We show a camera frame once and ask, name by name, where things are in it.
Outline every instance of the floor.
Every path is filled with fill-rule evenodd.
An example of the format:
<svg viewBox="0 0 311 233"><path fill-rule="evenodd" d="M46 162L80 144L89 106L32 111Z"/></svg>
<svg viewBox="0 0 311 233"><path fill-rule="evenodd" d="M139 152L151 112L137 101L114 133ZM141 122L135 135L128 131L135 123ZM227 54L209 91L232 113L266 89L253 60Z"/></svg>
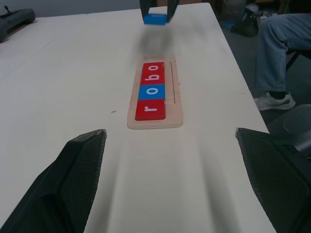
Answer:
<svg viewBox="0 0 311 233"><path fill-rule="evenodd" d="M255 76L257 36L252 38L245 37L239 34L231 33L228 29L223 29L223 32L253 97L260 96L261 93L258 92L253 85ZM304 103L311 104L310 67L311 60L299 56L287 72L287 89L293 95L297 106ZM269 124L284 113L285 111L268 110L261 112L261 115L265 123Z"/></svg>

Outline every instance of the black object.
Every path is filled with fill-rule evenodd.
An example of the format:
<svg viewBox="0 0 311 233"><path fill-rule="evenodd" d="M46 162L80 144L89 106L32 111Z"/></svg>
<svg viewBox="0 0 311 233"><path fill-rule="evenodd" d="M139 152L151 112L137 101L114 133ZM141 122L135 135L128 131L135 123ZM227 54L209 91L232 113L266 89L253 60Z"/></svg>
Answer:
<svg viewBox="0 0 311 233"><path fill-rule="evenodd" d="M97 191L105 141L105 130L69 141L33 182L0 233L82 233Z"/></svg>
<svg viewBox="0 0 311 233"><path fill-rule="evenodd" d="M310 13L311 2L306 0L292 0L289 2L289 8L292 13Z"/></svg>
<svg viewBox="0 0 311 233"><path fill-rule="evenodd" d="M269 123L267 128L270 134L282 138L298 137L311 131L310 119L311 105L301 104Z"/></svg>
<svg viewBox="0 0 311 233"><path fill-rule="evenodd" d="M142 18L144 18L149 13L149 9L152 5L152 0L139 0L139 4L140 4ZM178 4L179 4L179 0L168 0L168 5L167 5L167 22L168 23L173 18Z"/></svg>
<svg viewBox="0 0 311 233"><path fill-rule="evenodd" d="M285 98L285 96L287 94L289 94L289 92L287 91L269 91L269 94L271 97L273 97L274 99L277 99L277 100L282 100Z"/></svg>
<svg viewBox="0 0 311 233"><path fill-rule="evenodd" d="M157 7L157 0L151 0L151 7Z"/></svg>
<svg viewBox="0 0 311 233"><path fill-rule="evenodd" d="M286 72L289 70L289 68L292 66L292 64L296 61L299 55L305 56L309 59L311 59L311 50L288 50L287 55L292 54L293 56L286 64Z"/></svg>
<svg viewBox="0 0 311 233"><path fill-rule="evenodd" d="M253 20L240 21L231 27L231 32L254 37L257 35L258 28L255 27Z"/></svg>
<svg viewBox="0 0 311 233"><path fill-rule="evenodd" d="M11 12L8 7L4 7L7 13L0 16L0 42L7 36L7 32L19 24L29 24L34 22L35 13L32 9L24 9Z"/></svg>
<svg viewBox="0 0 311 233"><path fill-rule="evenodd" d="M308 157L290 141L267 133L240 128L236 138L250 183L276 232L310 233L311 163Z"/></svg>

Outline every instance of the person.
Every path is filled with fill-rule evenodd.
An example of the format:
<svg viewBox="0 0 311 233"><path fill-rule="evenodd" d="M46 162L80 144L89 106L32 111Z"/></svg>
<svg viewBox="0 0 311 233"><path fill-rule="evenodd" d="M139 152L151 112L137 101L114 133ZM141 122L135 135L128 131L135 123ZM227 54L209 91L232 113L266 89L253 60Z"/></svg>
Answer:
<svg viewBox="0 0 311 233"><path fill-rule="evenodd" d="M291 0L287 4L291 12L298 13L269 17L260 26L255 88L265 93L254 99L260 111L288 110L295 106L286 90L286 52L311 50L310 1Z"/></svg>

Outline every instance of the table surface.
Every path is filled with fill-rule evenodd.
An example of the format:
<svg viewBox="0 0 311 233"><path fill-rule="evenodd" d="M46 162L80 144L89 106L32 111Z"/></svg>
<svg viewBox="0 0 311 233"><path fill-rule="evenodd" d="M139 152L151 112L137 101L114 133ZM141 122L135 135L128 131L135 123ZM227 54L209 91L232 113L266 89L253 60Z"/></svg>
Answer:
<svg viewBox="0 0 311 233"><path fill-rule="evenodd" d="M176 57L184 125L131 130L136 65L155 53ZM0 70L0 225L67 141L107 129L86 233L275 233L235 139L267 129L208 3L161 28L138 9L38 18L0 44Z"/></svg>

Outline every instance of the blue jeans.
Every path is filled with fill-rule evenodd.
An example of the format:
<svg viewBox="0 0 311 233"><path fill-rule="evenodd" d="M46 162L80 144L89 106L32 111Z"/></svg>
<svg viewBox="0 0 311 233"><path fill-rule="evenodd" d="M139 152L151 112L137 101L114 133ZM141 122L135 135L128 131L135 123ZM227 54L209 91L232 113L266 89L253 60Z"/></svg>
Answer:
<svg viewBox="0 0 311 233"><path fill-rule="evenodd" d="M285 91L286 52L311 50L311 14L270 17L262 22L258 37L255 88Z"/></svg>

